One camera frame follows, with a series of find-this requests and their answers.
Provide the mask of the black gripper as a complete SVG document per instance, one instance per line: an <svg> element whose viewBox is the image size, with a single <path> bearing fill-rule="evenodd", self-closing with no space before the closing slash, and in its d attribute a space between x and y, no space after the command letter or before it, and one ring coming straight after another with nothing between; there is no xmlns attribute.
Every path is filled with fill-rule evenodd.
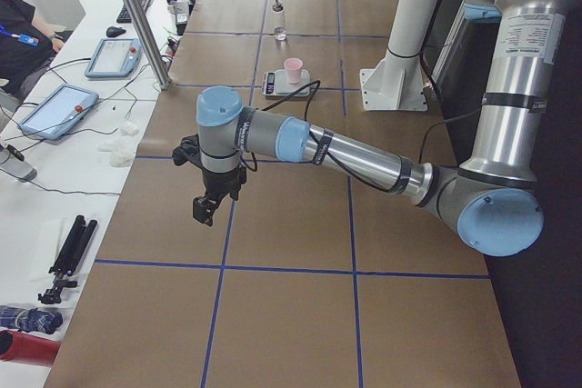
<svg viewBox="0 0 582 388"><path fill-rule="evenodd" d="M202 169L203 183L206 188L203 196L193 200L193 218L199 223L213 225L213 215L222 200L229 195L237 201L239 191L246 183L246 168L236 167L226 173L215 173Z"/></svg>

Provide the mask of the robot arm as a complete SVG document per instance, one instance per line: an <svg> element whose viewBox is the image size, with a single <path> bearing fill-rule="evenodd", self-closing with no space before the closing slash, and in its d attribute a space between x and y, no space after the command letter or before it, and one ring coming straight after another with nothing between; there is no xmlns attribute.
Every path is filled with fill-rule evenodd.
<svg viewBox="0 0 582 388"><path fill-rule="evenodd" d="M464 0L465 18L496 20L499 28L472 153L456 167L408 155L413 135L430 130L419 63L437 3L399 0L384 58L360 73L364 108L388 114L373 145L246 106L229 87L204 90L196 101L198 132L174 151L176 161L203 174L206 190L193 202L194 218L209 225L223 199L238 197L246 182L243 156L255 153L325 165L379 192L407 196L482 254L530 247L544 226L531 155L564 24L581 0Z"/></svg>

